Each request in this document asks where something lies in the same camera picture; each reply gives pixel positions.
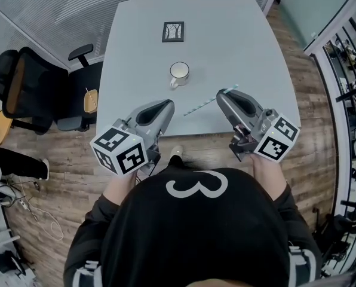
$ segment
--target sleeve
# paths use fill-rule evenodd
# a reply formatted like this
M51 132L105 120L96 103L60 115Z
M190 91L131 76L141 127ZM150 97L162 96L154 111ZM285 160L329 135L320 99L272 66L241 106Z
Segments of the sleeve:
M316 262L315 277L316 279L319 278L322 265L321 252L307 223L297 209L291 188L288 185L274 203L286 225L288 241L294 247L299 247L300 250L306 249L313 253Z
M86 214L85 221L69 248L64 267L64 285L72 286L77 269L85 266L86 261L100 261L102 241L119 206L101 195L92 210Z

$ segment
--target white mug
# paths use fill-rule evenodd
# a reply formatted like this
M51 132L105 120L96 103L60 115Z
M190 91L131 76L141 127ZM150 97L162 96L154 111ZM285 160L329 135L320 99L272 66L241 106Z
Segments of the white mug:
M173 77L170 82L170 87L172 89L178 86L186 85L187 79L189 78L190 68L186 63L177 62L172 64L170 67L170 74Z

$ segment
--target black office chair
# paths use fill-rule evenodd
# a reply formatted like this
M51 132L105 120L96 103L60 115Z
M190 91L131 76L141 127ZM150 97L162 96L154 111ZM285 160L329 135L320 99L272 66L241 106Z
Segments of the black office chair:
M89 65L85 54L93 45L74 50L68 60L79 59L84 66L68 74L37 55L28 47L0 55L0 100L7 118L32 117L32 123L49 129L55 121L59 130L89 129L96 113L84 111L84 95L99 91L103 62Z

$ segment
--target white table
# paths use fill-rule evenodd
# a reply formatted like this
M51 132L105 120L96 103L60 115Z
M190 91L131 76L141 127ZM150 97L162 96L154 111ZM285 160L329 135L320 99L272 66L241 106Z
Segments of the white table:
M162 42L164 22L178 21L185 41ZM189 82L171 90L170 66L179 61L190 67ZM287 65L255 0L122 2L106 47L97 131L140 105L171 99L176 111L165 135L231 132L216 102L183 114L234 84L300 126Z

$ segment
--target hand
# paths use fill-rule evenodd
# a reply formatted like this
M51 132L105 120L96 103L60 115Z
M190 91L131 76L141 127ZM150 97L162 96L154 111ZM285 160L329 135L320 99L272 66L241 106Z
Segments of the hand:
M275 201L284 192L287 181L278 163L257 154L249 154L254 167L254 178Z
M105 188L103 195L114 204L121 205L136 185L136 176L137 171L125 176L115 176Z

